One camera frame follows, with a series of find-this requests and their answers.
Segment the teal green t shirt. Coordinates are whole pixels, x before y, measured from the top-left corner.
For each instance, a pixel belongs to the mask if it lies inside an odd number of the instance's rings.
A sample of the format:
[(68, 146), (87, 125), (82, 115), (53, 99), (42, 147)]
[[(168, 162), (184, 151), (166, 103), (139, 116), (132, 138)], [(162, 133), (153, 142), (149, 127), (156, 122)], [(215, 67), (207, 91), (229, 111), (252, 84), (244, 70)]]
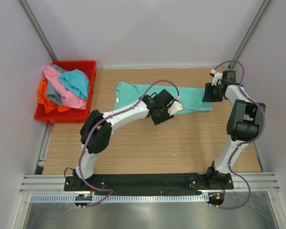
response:
[[(120, 82), (115, 88), (116, 100), (114, 109), (123, 108), (131, 103), (134, 103), (147, 91), (148, 85), (144, 84), (128, 84)], [(148, 95), (152, 96), (158, 94), (161, 90), (166, 89), (172, 96), (177, 95), (177, 90), (173, 86), (155, 85), (148, 90)], [(188, 88), (179, 87), (180, 102), (183, 105), (183, 110), (178, 112), (178, 115), (193, 113), (198, 111), (212, 111), (212, 104), (210, 102), (203, 102), (204, 89), (203, 88)]]

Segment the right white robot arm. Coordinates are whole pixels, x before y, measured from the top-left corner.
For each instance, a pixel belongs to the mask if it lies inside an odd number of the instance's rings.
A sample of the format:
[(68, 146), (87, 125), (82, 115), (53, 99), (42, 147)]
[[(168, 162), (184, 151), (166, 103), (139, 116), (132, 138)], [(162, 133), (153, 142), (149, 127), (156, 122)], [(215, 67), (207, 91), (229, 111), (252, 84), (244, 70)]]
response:
[(233, 105), (226, 132), (228, 141), (220, 156), (208, 168), (205, 183), (211, 189), (220, 189), (232, 184), (231, 170), (240, 153), (260, 137), (265, 127), (264, 103), (254, 101), (236, 82), (235, 71), (222, 73), (212, 69), (211, 83), (205, 84), (203, 102), (221, 102), (227, 99)]

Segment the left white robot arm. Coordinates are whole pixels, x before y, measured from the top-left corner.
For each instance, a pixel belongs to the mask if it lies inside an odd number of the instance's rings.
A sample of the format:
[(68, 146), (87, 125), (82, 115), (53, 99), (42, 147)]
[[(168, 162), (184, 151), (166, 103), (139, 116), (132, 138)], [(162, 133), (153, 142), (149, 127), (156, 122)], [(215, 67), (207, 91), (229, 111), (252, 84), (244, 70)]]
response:
[(174, 97), (163, 89), (154, 96), (143, 94), (133, 103), (114, 111), (91, 112), (80, 130), (82, 152), (73, 175), (76, 187), (82, 191), (91, 187), (97, 156), (107, 148), (116, 129), (145, 118), (151, 118), (154, 125), (159, 125), (174, 118), (181, 110), (180, 94)]

